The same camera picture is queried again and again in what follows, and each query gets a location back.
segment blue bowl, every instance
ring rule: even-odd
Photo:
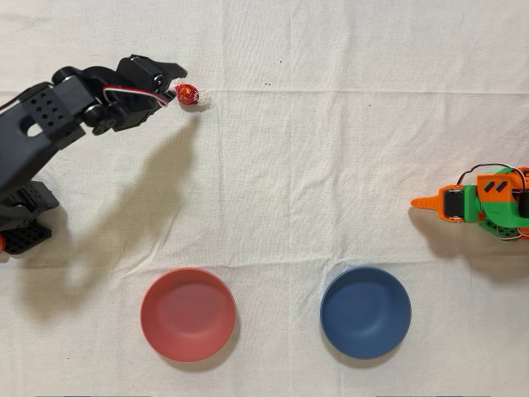
[[[361,266],[336,277],[323,295],[320,322],[329,342],[354,358],[375,358],[406,336],[412,304],[385,270]]]

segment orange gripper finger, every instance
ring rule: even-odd
[[[433,194],[432,196],[421,196],[416,197],[412,200],[412,207],[432,209],[437,211],[439,208],[439,194]]]

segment red candy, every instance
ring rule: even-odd
[[[191,84],[177,85],[176,98],[184,105],[194,105],[198,102],[198,90]]]

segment red bowl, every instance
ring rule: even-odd
[[[141,331],[159,354],[200,361],[218,352],[235,326],[235,301],[209,271],[182,267],[160,276],[145,292]]]

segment wire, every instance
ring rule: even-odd
[[[8,100],[7,102],[5,102],[3,105],[0,106],[0,112],[5,109],[5,108],[9,108],[11,105],[13,105],[18,99],[20,99],[20,97],[22,95],[24,95],[25,93],[27,93],[28,91],[34,89],[34,88],[37,88],[37,87],[48,87],[50,86],[51,83],[47,83],[47,82],[44,82],[44,83],[38,83],[38,84],[35,84],[33,86],[31,86],[30,88],[27,88],[25,89],[24,91],[22,91],[21,93],[19,93],[15,98],[13,99],[10,99]]]
[[[169,102],[167,102],[167,99],[162,97],[161,95],[154,93],[152,91],[149,91],[148,89],[142,89],[142,88],[136,88],[136,87],[125,87],[123,85],[103,85],[102,87],[102,95],[105,97],[107,102],[112,102],[108,96],[108,92],[114,92],[114,93],[135,93],[136,95],[145,95],[146,97],[154,98],[158,101],[160,106],[162,108],[166,108]]]
[[[517,240],[518,238],[522,237],[523,235],[520,233],[520,231],[518,231],[518,233],[520,234],[517,234],[516,236],[512,236],[512,237],[501,237],[499,235],[499,227],[496,227],[496,233],[498,234],[498,237],[502,240],[502,241],[506,241],[506,240]]]
[[[502,167],[507,167],[507,168],[511,169],[512,171],[516,171],[520,175],[520,179],[522,180],[522,192],[526,191],[526,178],[523,175],[523,173],[518,168],[514,168],[514,167],[512,167],[510,165],[507,165],[507,164],[504,164],[504,163],[483,163],[483,164],[477,164],[474,167],[472,167],[470,170],[465,171],[463,174],[461,174],[460,178],[457,180],[457,184],[461,184],[461,182],[463,182],[463,178],[465,177],[466,174],[469,174],[470,172],[474,171],[476,168],[485,167],[485,166],[488,166],[488,165],[500,165]]]
[[[529,237],[529,234],[524,234],[520,232],[520,227],[517,227],[518,233],[520,233],[520,236]]]

